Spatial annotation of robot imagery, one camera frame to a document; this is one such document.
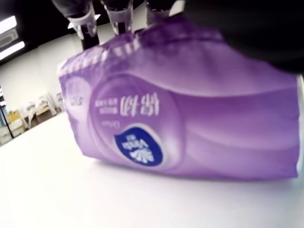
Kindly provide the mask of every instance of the fluorescent light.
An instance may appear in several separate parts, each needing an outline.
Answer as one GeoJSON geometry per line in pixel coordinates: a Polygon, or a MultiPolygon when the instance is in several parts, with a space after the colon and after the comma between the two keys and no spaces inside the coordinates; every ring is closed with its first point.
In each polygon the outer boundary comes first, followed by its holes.
{"type": "Polygon", "coordinates": [[[0,22],[0,34],[17,26],[15,16],[7,18],[0,22]]]}
{"type": "MultiPolygon", "coordinates": [[[[96,14],[96,15],[95,15],[95,20],[97,20],[99,17],[100,17],[100,14],[96,14]]],[[[68,28],[68,29],[72,29],[72,28],[74,28],[74,25],[73,25],[72,23],[69,23],[69,25],[68,25],[67,28],[68,28]]]]}
{"type": "Polygon", "coordinates": [[[4,59],[5,57],[9,56],[10,54],[13,54],[14,52],[16,52],[24,47],[25,47],[25,44],[23,41],[9,47],[8,49],[0,52],[0,60],[4,59]]]}

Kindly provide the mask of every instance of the air conditioner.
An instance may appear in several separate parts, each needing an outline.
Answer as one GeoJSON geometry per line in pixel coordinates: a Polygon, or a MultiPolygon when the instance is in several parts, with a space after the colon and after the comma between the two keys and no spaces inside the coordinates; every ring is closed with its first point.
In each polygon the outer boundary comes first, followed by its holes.
{"type": "Polygon", "coordinates": [[[18,39],[18,33],[15,28],[0,34],[0,48],[9,45],[14,40],[18,39]]]}

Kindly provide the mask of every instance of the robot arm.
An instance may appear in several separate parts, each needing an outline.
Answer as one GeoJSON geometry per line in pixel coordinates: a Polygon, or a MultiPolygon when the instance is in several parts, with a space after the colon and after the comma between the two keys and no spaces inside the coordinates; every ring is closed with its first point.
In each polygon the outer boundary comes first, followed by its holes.
{"type": "MultiPolygon", "coordinates": [[[[83,49],[99,44],[96,33],[93,0],[52,0],[57,9],[73,25],[81,38],[83,49]]],[[[148,24],[157,23],[169,16],[176,0],[147,0],[148,24]]],[[[133,0],[101,0],[106,9],[115,34],[122,34],[132,29],[133,0]]]]}
{"type": "Polygon", "coordinates": [[[73,25],[83,49],[99,44],[92,0],[52,0],[57,9],[73,25]]]}

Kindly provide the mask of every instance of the plastic packaging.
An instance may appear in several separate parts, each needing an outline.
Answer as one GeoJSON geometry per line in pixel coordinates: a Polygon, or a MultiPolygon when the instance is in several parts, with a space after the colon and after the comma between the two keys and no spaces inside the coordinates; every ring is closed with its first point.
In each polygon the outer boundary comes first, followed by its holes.
{"type": "Polygon", "coordinates": [[[59,74],[86,156],[212,179],[294,178],[301,168],[297,78],[182,15],[72,57],[59,74]]]}

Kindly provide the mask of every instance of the wall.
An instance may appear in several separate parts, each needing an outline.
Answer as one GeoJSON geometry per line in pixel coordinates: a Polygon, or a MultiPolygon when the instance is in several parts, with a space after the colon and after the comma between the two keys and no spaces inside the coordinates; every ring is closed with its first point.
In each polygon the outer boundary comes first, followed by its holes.
{"type": "MultiPolygon", "coordinates": [[[[172,12],[178,12],[182,4],[177,2],[172,12]]],[[[133,29],[146,26],[145,7],[134,11],[133,29]]],[[[114,36],[110,24],[98,27],[100,43],[114,36]]],[[[67,35],[48,42],[6,65],[0,67],[0,85],[9,110],[15,110],[37,100],[41,95],[60,92],[57,66],[65,59],[82,51],[80,39],[76,34],[67,35]]]]}

